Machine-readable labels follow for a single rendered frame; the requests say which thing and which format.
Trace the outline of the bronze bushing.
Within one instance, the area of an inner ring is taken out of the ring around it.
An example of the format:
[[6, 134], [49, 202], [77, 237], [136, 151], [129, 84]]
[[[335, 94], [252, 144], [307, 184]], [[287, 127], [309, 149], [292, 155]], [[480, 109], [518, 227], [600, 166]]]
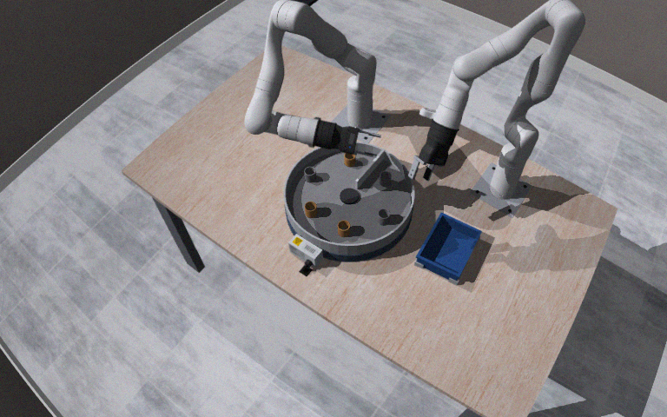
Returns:
[[[346, 230], [342, 230], [341, 228], [347, 228]], [[350, 223], [348, 221], [340, 221], [338, 223], [338, 234], [341, 237], [347, 237], [350, 235]]]
[[344, 155], [344, 163], [347, 167], [352, 167], [355, 165], [355, 155], [351, 155], [348, 153], [345, 153]]
[[[309, 210], [313, 209], [313, 210]], [[315, 202], [307, 202], [305, 204], [305, 213], [308, 218], [314, 218], [317, 216], [317, 205]]]

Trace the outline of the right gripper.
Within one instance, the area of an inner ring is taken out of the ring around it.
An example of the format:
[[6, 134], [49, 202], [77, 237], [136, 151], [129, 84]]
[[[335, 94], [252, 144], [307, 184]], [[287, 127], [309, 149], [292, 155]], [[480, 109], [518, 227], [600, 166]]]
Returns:
[[361, 131], [362, 129], [349, 126], [341, 127], [333, 122], [322, 121], [319, 117], [315, 117], [314, 119], [302, 117], [298, 125], [296, 141], [308, 144], [308, 147], [311, 148], [316, 146], [324, 149], [339, 149], [351, 155], [361, 154], [377, 157], [375, 154], [355, 151], [358, 133], [381, 138], [381, 135]]

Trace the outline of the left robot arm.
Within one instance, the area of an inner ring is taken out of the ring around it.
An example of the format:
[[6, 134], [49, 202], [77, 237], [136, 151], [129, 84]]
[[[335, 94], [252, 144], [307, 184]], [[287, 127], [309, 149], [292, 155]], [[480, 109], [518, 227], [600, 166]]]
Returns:
[[512, 197], [526, 161], [538, 140], [538, 130], [525, 118], [530, 107], [549, 98], [585, 25], [584, 13], [572, 0], [549, 0], [507, 32], [456, 58], [440, 104], [464, 113], [474, 79], [515, 57], [531, 38], [551, 26], [549, 49], [537, 57], [525, 77], [503, 135], [510, 142], [501, 150], [490, 190], [499, 199]]

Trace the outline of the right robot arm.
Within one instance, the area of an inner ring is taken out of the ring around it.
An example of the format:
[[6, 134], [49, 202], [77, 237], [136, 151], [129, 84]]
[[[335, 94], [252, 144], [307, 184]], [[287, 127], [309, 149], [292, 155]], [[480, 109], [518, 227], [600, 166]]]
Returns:
[[266, 132], [296, 141], [301, 117], [272, 110], [285, 73], [281, 49], [285, 31], [310, 39], [317, 51], [355, 75], [347, 81], [347, 122], [351, 127], [367, 128], [373, 117], [375, 56], [349, 44], [341, 32], [309, 5], [279, 0], [270, 14], [261, 73], [245, 116], [246, 130], [253, 135]]

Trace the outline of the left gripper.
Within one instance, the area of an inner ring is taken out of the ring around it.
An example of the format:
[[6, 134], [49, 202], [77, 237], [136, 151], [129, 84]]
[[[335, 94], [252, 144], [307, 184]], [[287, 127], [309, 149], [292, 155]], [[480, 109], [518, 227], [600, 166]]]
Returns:
[[414, 179], [419, 164], [428, 164], [423, 178], [429, 181], [435, 165], [445, 166], [448, 150], [459, 131], [463, 113], [439, 104], [437, 110], [422, 108], [419, 114], [431, 118], [432, 124], [427, 134], [426, 144], [421, 149], [419, 156], [414, 155], [408, 176]]

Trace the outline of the blue crate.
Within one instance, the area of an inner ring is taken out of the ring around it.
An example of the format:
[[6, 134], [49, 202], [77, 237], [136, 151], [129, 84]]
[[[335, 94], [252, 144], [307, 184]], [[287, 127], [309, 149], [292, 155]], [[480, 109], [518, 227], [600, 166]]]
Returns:
[[457, 281], [481, 232], [441, 212], [416, 255], [417, 262], [447, 280]]

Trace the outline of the grey metal bushing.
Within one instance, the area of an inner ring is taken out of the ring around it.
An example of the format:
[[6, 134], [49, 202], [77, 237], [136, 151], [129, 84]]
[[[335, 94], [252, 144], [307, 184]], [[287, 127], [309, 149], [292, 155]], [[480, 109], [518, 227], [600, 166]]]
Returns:
[[[386, 218], [382, 218], [381, 216], [386, 216]], [[382, 208], [378, 212], [378, 224], [380, 225], [387, 225], [390, 220], [390, 211], [386, 208]]]
[[[390, 178], [389, 178], [390, 177]], [[388, 171], [382, 171], [380, 173], [380, 185], [382, 187], [388, 187], [391, 184], [391, 173]], [[383, 179], [384, 178], [384, 179]]]
[[305, 168], [304, 173], [305, 173], [305, 180], [307, 182], [314, 182], [316, 180], [316, 170], [314, 167]]

